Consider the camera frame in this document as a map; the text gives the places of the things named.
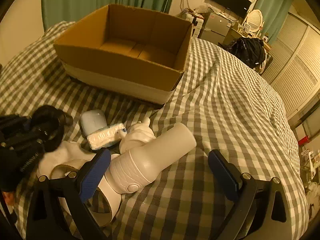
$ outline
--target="black bag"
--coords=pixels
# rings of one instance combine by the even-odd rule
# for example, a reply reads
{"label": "black bag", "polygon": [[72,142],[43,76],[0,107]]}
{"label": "black bag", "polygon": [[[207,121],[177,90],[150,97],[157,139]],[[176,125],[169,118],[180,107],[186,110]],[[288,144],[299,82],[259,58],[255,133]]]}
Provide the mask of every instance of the black bag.
{"label": "black bag", "polygon": [[260,66],[266,58],[263,41],[257,38],[239,38],[233,40],[225,50],[235,55],[250,68]]}

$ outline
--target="louvered closet door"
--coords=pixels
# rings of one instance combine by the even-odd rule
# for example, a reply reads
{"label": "louvered closet door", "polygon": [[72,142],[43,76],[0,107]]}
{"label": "louvered closet door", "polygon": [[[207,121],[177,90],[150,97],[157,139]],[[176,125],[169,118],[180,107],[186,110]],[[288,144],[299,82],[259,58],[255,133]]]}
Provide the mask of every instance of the louvered closet door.
{"label": "louvered closet door", "polygon": [[270,54],[274,60],[262,76],[281,96],[290,119],[320,88],[320,35],[289,14]]}

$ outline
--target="red object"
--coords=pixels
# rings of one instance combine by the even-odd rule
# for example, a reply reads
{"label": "red object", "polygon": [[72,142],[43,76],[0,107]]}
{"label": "red object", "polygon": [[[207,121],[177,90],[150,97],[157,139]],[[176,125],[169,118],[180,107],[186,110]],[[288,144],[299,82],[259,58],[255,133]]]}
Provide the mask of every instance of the red object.
{"label": "red object", "polygon": [[309,140],[309,136],[307,135],[307,136],[303,137],[300,141],[298,141],[298,145],[303,146],[304,144],[306,144],[308,142],[310,142],[310,140]]}

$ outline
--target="open cardboard box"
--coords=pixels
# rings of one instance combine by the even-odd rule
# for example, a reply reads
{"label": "open cardboard box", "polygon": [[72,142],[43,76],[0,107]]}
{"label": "open cardboard box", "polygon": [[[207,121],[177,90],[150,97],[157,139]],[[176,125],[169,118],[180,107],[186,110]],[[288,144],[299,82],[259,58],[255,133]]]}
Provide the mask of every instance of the open cardboard box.
{"label": "open cardboard box", "polygon": [[76,22],[54,47],[70,76],[164,104],[185,71],[191,31],[186,20],[110,4]]}

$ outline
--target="bed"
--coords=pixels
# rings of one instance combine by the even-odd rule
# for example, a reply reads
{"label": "bed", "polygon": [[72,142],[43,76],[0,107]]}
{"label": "bed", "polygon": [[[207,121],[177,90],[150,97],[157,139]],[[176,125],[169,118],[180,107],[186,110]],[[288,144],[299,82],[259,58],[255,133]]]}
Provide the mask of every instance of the bed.
{"label": "bed", "polygon": [[[176,122],[193,132],[196,149],[165,169],[143,190],[122,195],[118,213],[104,228],[113,239],[208,239],[227,215],[230,203],[214,180],[207,154],[219,149],[241,172],[254,178],[281,179],[291,213],[292,239],[307,229],[308,207],[299,176],[298,145],[279,95],[253,70],[218,46],[193,39],[187,70],[161,108],[75,82],[64,71],[53,41],[72,23],[61,22],[15,56],[0,72],[0,114],[31,114],[53,105],[72,115],[65,140],[87,147],[79,117],[102,109],[108,124],[131,124],[149,116],[159,136]],[[25,238],[35,173],[18,185],[16,226]],[[103,212],[99,196],[91,200]],[[77,235],[71,217],[67,223]]]}

